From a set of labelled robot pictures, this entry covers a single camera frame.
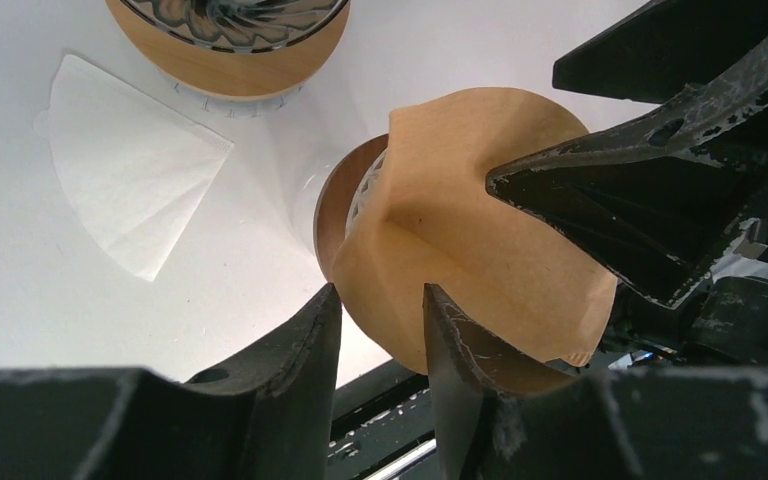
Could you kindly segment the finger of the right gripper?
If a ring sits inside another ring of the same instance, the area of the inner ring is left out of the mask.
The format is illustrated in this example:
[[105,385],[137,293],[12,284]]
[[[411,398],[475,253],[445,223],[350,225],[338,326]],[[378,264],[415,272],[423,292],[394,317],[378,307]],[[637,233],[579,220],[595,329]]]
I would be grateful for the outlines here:
[[768,262],[768,36],[651,105],[492,169],[486,189],[673,308],[729,254]]
[[704,85],[768,36],[768,1],[649,1],[557,59],[562,91],[663,104]]

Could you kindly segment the clear glass with brown band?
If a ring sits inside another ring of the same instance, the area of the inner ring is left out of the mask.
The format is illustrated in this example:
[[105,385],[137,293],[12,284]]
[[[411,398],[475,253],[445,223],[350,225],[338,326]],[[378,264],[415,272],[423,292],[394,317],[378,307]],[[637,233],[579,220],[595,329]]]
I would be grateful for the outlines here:
[[341,158],[341,153],[333,148],[294,151],[279,165],[283,228],[291,244],[311,256],[319,198]]

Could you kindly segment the brown paper coffee filter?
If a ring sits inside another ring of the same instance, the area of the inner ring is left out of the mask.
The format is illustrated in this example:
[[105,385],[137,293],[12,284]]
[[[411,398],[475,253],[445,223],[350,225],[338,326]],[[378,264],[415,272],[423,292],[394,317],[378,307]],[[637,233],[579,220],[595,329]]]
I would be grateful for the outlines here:
[[358,327],[402,366],[426,373],[423,290],[437,284],[529,357],[586,365],[616,277],[485,188],[490,170],[585,133],[562,105],[509,87],[394,110],[378,176],[329,276]]

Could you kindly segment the white paper coffee filter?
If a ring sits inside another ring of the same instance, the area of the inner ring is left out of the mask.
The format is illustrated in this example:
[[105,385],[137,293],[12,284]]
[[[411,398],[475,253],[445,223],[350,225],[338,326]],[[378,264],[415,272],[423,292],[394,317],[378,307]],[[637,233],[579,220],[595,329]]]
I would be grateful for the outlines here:
[[233,142],[74,54],[61,60],[45,118],[79,223],[128,274],[154,281]]

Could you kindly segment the grey ribbed glass dripper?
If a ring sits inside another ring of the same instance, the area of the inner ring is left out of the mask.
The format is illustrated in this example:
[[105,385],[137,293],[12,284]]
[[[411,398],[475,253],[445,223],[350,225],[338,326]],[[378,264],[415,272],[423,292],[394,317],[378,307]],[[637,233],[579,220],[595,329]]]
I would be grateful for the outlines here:
[[229,54],[296,45],[348,8],[347,0],[125,0],[144,23],[186,44]]

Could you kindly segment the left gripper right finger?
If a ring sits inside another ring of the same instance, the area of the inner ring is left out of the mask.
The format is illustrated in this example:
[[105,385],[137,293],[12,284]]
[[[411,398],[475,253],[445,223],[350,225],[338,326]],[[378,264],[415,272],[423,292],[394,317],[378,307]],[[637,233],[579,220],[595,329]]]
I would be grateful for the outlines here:
[[670,366],[570,375],[423,292],[446,479],[768,479],[768,284],[716,284]]

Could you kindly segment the grey glass carafe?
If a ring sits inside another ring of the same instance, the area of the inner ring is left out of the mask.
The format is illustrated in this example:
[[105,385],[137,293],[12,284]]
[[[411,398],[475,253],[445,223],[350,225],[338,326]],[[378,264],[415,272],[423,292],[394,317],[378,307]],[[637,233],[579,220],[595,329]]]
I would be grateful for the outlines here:
[[300,84],[289,90],[262,98],[223,97],[195,89],[168,74],[161,73],[161,76],[178,95],[194,102],[206,112],[227,118],[255,118],[275,112],[287,105],[304,87],[303,84]]

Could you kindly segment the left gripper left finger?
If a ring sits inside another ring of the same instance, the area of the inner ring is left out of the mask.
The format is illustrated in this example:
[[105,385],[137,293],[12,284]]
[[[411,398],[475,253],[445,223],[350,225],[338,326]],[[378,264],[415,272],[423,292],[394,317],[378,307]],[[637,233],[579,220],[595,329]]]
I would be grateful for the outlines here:
[[0,370],[0,479],[321,479],[341,302],[184,383],[141,368]]

